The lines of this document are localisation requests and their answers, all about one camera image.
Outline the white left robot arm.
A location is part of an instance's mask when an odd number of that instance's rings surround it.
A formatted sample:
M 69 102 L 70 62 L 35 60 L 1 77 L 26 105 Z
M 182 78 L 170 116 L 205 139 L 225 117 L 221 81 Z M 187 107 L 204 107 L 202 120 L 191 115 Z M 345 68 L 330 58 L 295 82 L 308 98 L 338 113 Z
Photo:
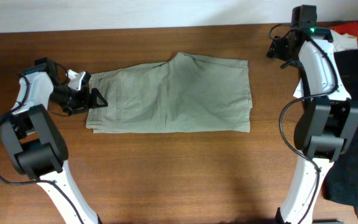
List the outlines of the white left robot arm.
M 104 108 L 108 102 L 90 88 L 88 72 L 65 70 L 48 58 L 18 73 L 20 90 L 12 109 L 0 117 L 0 139 L 15 170 L 26 175 L 24 185 L 39 185 L 66 223 L 97 223 L 99 215 L 87 204 L 68 165 L 67 144 L 47 109 L 57 103 L 67 116 Z

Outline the khaki shorts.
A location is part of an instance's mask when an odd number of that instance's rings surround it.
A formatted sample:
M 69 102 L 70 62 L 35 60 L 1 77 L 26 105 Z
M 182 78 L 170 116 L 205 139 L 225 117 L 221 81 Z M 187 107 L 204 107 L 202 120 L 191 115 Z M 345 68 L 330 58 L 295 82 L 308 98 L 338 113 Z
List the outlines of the khaki shorts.
M 108 102 L 88 113 L 94 133 L 250 131 L 246 60 L 178 53 L 167 62 L 95 73 L 89 85 Z

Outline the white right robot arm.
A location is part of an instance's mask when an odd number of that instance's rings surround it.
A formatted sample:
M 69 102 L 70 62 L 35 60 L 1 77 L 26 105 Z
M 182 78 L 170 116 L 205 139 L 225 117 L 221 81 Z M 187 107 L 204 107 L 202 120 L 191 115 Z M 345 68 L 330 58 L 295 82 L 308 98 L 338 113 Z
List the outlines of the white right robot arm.
M 292 10 L 290 29 L 271 36 L 268 58 L 293 66 L 302 74 L 303 94 L 280 112 L 283 121 L 289 107 L 304 102 L 305 111 L 294 130 L 293 144 L 284 143 L 297 155 L 295 174 L 274 222 L 312 223 L 313 209 L 324 178 L 344 154 L 358 127 L 358 101 L 353 101 L 339 75 L 334 59 L 331 31 L 317 24 L 316 6 L 300 5 Z

